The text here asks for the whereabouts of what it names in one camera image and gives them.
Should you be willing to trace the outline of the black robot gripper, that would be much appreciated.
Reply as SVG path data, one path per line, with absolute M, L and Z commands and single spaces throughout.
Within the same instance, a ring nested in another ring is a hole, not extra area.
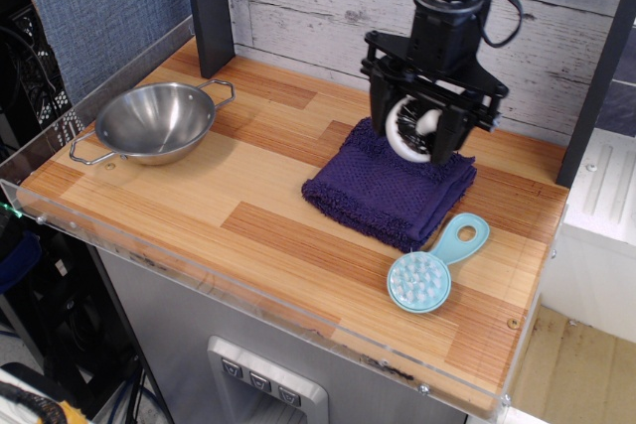
M 509 93 L 477 60 L 482 43 L 490 44 L 485 23 L 488 1 L 417 1 L 408 37 L 371 31 L 361 72 L 370 81 L 371 119 L 378 136 L 386 135 L 389 113 L 412 98 L 438 108 L 431 153 L 435 165 L 446 163 L 474 127 L 494 129 L 499 104 Z

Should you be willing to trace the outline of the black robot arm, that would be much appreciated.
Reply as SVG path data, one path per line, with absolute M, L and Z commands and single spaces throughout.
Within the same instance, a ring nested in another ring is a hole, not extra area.
M 516 10 L 519 0 L 507 0 Z M 477 59 L 492 0 L 413 0 L 409 36 L 371 31 L 362 72 L 370 81 L 372 125 L 413 163 L 444 164 L 470 131 L 494 130 L 509 89 Z

